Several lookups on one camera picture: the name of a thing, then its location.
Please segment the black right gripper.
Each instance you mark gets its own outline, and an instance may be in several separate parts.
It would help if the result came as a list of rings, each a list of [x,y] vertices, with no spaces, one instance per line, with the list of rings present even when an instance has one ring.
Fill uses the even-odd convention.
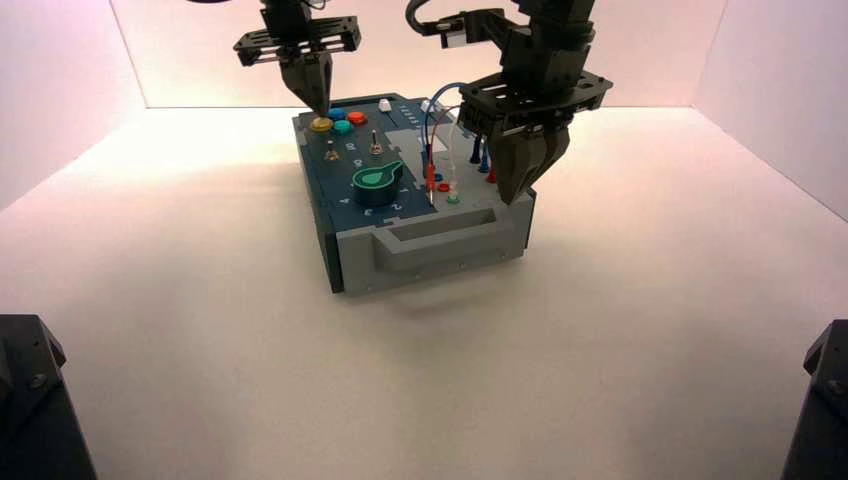
[[[491,141],[501,200],[512,204],[566,152],[579,112],[599,108],[613,87],[585,69],[593,29],[552,32],[511,29],[501,71],[460,89],[460,123],[475,133],[515,133]]]

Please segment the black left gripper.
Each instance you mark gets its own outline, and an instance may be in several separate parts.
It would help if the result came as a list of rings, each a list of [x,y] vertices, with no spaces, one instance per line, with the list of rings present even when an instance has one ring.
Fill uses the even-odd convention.
[[[285,86],[317,114],[330,105],[332,53],[353,52],[361,42],[355,16],[316,17],[325,1],[261,3],[264,27],[243,34],[233,50],[242,66],[280,60]]]

